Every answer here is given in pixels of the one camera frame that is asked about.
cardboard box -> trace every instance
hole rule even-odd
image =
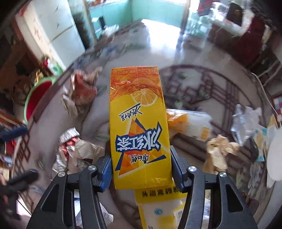
[[[166,108],[156,66],[112,69],[110,139],[116,189],[172,183]]]

orange and white package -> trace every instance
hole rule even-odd
[[[212,117],[205,112],[166,109],[169,137],[185,134],[200,141],[207,141],[212,130]]]

white cable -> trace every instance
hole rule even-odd
[[[258,78],[258,76],[257,76],[256,74],[254,74],[254,73],[252,73],[252,72],[251,72],[251,74],[253,74],[253,75],[256,77],[256,79],[258,80],[258,82],[259,82],[259,84],[260,84],[260,86],[261,86],[261,89],[263,90],[263,93],[264,93],[264,95],[265,95],[265,97],[266,97],[268,103],[270,104],[270,106],[272,107],[272,109],[274,110],[274,112],[275,112],[276,115],[277,115],[277,120],[278,120],[279,123],[280,123],[280,126],[279,126],[279,127],[281,127],[281,121],[280,121],[279,115],[278,115],[277,111],[275,110],[275,108],[272,106],[271,102],[269,101],[269,99],[268,99],[268,97],[267,97],[267,94],[266,94],[266,92],[265,92],[265,90],[264,90],[264,88],[263,88],[263,85],[262,85],[261,81],[259,80],[259,78]]]
[[[277,63],[279,60],[274,61],[274,63],[269,67],[269,69],[265,70],[263,73],[258,75],[258,78],[262,77],[264,74],[268,73]]]
[[[276,76],[276,74],[279,72],[279,70],[280,70],[281,68],[282,68],[282,65],[280,64],[280,65],[277,67],[275,73],[273,73],[273,75],[272,75],[271,77],[269,77],[269,78],[267,79],[267,81],[265,81],[265,83],[264,83],[264,85],[263,85],[264,87],[268,84],[269,81],[272,80],[272,78],[273,78],[274,76]]]

refrigerator door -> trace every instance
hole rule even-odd
[[[58,63],[63,69],[69,67],[73,61],[85,52],[76,26],[66,30],[58,36],[50,47],[56,51],[60,60]]]
[[[52,42],[74,25],[67,0],[33,0],[30,6],[37,15],[36,19],[44,30],[47,42]]]

orange slice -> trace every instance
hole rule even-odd
[[[142,106],[151,106],[158,99],[158,96],[148,88],[135,91],[131,96],[135,102],[141,103]]]

